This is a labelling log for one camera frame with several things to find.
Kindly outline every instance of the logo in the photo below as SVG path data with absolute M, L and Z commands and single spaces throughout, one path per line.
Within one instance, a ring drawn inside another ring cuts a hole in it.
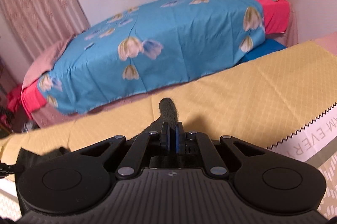
M 176 172 L 169 172 L 168 175 L 169 175 L 170 177 L 174 177 L 174 176 L 177 175 L 177 173 L 176 173 Z

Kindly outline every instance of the ribbed plastic surface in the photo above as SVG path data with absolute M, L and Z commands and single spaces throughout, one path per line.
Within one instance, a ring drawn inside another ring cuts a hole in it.
M 19 224 L 321 224 L 317 212 L 272 216 L 243 203 L 223 180 L 200 169 L 145 169 L 133 180 L 119 181 L 94 209 L 65 217 L 29 212 Z

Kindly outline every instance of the blue bedspread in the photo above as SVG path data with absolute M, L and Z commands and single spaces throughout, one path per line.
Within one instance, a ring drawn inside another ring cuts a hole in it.
M 38 88 L 63 114 L 234 66 L 265 40 L 255 0 L 158 0 L 78 35 Z

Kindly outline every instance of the pink bedsheet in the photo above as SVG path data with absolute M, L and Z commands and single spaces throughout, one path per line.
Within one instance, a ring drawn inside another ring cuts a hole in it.
M 288 23 L 289 23 L 289 14 L 290 14 L 289 2 L 286 0 L 278 0 L 277 2 L 272 1 L 272 0 L 256 0 L 256 1 L 258 1 L 263 7 L 265 26 L 266 26 L 266 35 L 285 32 L 288 27 Z M 54 45 L 56 50 L 55 49 L 49 50 L 50 52 L 47 54 L 47 56 L 40 56 L 38 59 L 43 59 L 46 63 L 48 63 L 48 67 L 52 68 L 53 63 L 51 65 L 50 61 L 55 61 L 60 57 L 59 53 L 64 51 L 68 42 L 69 40 L 60 41 L 59 45 Z M 49 56 L 52 56 L 53 58 L 52 60 L 48 61 L 46 58 L 50 58 Z M 35 66 L 40 67 L 40 69 L 41 67 L 43 67 L 41 63 L 38 63 Z M 43 67 L 43 72 L 48 71 L 48 70 L 49 69 L 46 69 L 45 67 Z M 28 77 L 29 80 L 35 80 L 39 77 L 39 76 L 36 77 L 37 76 L 36 69 L 34 69 L 34 71 L 35 73 Z M 121 104 L 130 103 L 136 99 L 143 98 L 144 96 L 147 96 L 147 95 L 142 94 L 142 95 L 132 96 L 130 98 L 124 98 L 119 101 L 109 103 L 108 107 L 100 107 L 100 108 L 102 108 L 101 111 L 105 109 L 115 108 L 117 106 L 120 106 Z M 29 87 L 26 87 L 25 85 L 23 86 L 23 91 L 21 93 L 21 99 L 22 99 L 22 103 L 26 110 L 27 115 L 31 119 L 34 119 L 35 121 L 37 121 L 40 127 L 57 124 L 62 121 L 68 121 L 68 120 L 72 120 L 74 118 L 79 117 L 79 115 L 77 114 L 66 117 L 60 114 L 56 109 L 52 107 L 47 107 L 49 105 L 47 104 L 47 101 L 45 100 L 45 98 L 42 96 L 42 94 L 38 90 L 36 81 L 33 84 L 31 84 Z M 36 111 L 40 108 L 44 110 L 40 111 L 37 116 Z
M 290 4 L 287 0 L 256 0 L 262 7 L 265 16 L 266 35 L 283 33 L 289 23 Z

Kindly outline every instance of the zigzag edge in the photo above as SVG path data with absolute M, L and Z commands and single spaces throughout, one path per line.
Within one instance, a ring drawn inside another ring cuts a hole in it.
M 330 106 L 327 110 L 325 110 L 323 113 L 321 113 L 318 117 L 311 120 L 307 124 L 304 125 L 304 127 L 301 127 L 299 130 L 296 130 L 295 133 L 292 133 L 290 136 L 287 136 L 286 138 L 283 138 L 281 141 L 278 141 L 276 144 L 272 144 L 270 147 L 268 147 L 268 150 L 271 150 L 274 147 L 277 147 L 279 144 L 282 144 L 284 141 L 287 141 L 289 138 L 293 138 L 294 135 L 297 135 L 297 133 L 300 133 L 302 130 L 304 130 L 306 127 L 309 127 L 310 124 L 313 124 L 314 121 L 319 120 L 323 115 L 326 115 L 329 111 L 331 111 L 333 108 L 337 106 L 337 102 L 335 102 L 332 106 Z

